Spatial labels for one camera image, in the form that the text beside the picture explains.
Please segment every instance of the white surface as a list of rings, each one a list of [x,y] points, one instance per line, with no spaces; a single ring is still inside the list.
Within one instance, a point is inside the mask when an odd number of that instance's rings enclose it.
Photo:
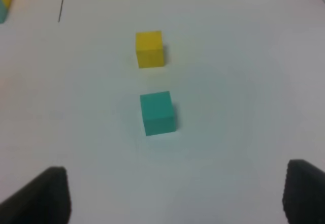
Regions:
[[[286,164],[325,169],[322,0],[14,0],[0,26],[0,200],[65,166],[71,224],[286,223]],[[164,68],[135,33],[160,29]],[[180,128],[145,137],[139,95]]]

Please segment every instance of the teal cube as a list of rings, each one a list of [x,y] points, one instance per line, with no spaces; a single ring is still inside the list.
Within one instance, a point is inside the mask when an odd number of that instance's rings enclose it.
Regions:
[[[8,14],[8,9],[2,0],[0,0],[0,23],[4,23]]]
[[[147,136],[176,131],[175,112],[169,91],[141,95],[140,102]]]

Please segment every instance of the white table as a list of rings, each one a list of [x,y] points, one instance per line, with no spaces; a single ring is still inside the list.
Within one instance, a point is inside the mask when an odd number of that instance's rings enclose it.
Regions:
[[[0,26],[0,200],[65,166],[71,224],[285,224],[286,164],[325,170],[322,0],[14,0]],[[137,31],[168,64],[138,69]],[[175,133],[139,95],[169,90]]]

